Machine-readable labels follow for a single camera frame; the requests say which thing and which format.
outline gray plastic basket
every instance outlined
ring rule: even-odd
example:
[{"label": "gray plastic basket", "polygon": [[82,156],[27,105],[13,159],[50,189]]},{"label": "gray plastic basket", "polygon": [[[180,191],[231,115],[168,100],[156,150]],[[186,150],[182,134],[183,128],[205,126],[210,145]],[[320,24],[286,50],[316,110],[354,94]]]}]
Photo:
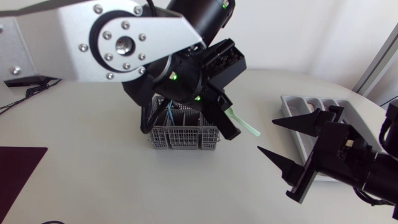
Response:
[{"label": "gray plastic basket", "polygon": [[[155,96],[151,114],[163,102],[163,97]],[[215,150],[220,141],[218,128],[209,124],[203,115],[185,105],[177,103],[178,110],[172,109],[175,125],[165,109],[161,112],[150,132],[150,141],[155,149]]]},{"label": "gray plastic basket", "polygon": [[217,142],[220,141],[220,131],[217,127],[209,124],[209,122],[200,115],[201,127],[201,149],[215,150]]},{"label": "gray plastic basket", "polygon": [[199,112],[195,110],[173,110],[175,126],[170,116],[167,118],[167,131],[172,149],[195,150],[199,145]]}]

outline white wall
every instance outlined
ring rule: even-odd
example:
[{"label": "white wall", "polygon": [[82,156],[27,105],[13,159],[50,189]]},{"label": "white wall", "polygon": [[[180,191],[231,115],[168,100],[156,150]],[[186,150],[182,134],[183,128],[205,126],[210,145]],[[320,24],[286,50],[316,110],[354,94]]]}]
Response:
[{"label": "white wall", "polygon": [[[18,9],[40,0],[0,1]],[[154,0],[165,7],[169,0]],[[232,38],[249,68],[281,69],[355,86],[398,22],[396,0],[236,0],[216,40]]]}]

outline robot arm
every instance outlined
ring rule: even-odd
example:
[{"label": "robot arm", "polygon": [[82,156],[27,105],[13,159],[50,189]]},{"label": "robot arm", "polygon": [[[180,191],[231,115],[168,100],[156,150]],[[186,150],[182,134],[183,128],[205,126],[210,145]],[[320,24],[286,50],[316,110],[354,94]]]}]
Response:
[{"label": "robot arm", "polygon": [[[339,121],[343,108],[332,109],[273,120],[274,124],[318,137],[304,167],[267,149],[259,149],[282,170],[282,178],[293,187],[286,194],[296,202],[303,202],[320,172],[354,187],[367,203],[394,205],[393,218],[398,220],[398,100],[389,105],[379,137],[388,154],[374,150],[354,127]],[[382,200],[374,200],[365,192]]]},{"label": "robot arm", "polygon": [[123,82],[142,107],[142,132],[159,115],[149,115],[158,93],[201,111],[232,139],[240,131],[224,114],[232,102],[223,88],[246,62],[230,39],[209,46],[234,7],[234,0],[173,0],[167,9],[130,0],[50,0],[0,12],[0,77]]},{"label": "robot arm", "polygon": [[145,65],[202,37],[179,13],[128,0],[51,0],[0,12],[2,80],[43,75],[79,82],[126,82]]}]

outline green spoon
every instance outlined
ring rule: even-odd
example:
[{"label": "green spoon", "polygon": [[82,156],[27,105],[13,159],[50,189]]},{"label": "green spoon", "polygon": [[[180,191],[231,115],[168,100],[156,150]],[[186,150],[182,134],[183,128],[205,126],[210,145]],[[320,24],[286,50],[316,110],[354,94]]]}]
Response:
[{"label": "green spoon", "polygon": [[237,122],[239,122],[239,124],[241,124],[244,128],[246,128],[248,131],[250,131],[253,135],[255,135],[257,137],[260,136],[261,133],[259,131],[254,129],[252,126],[250,126],[246,122],[244,122],[240,117],[236,116],[234,109],[232,109],[232,107],[228,108],[225,111],[225,114],[227,116],[229,116],[230,118],[235,119]]}]

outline white table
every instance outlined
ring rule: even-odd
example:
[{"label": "white table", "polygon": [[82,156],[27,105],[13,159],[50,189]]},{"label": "white table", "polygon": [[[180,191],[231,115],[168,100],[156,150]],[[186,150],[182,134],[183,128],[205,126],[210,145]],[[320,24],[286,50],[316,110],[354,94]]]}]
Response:
[{"label": "white table", "polygon": [[[0,90],[1,105],[22,98],[22,90]],[[315,182],[299,205],[257,149],[301,161],[290,132],[271,123],[282,117],[282,94],[348,99],[375,135],[384,110],[289,72],[248,70],[226,92],[262,135],[241,128],[215,151],[152,149],[120,83],[63,82],[13,108],[0,117],[1,145],[49,150],[4,223],[395,223],[392,207],[371,207],[342,183]]]}]

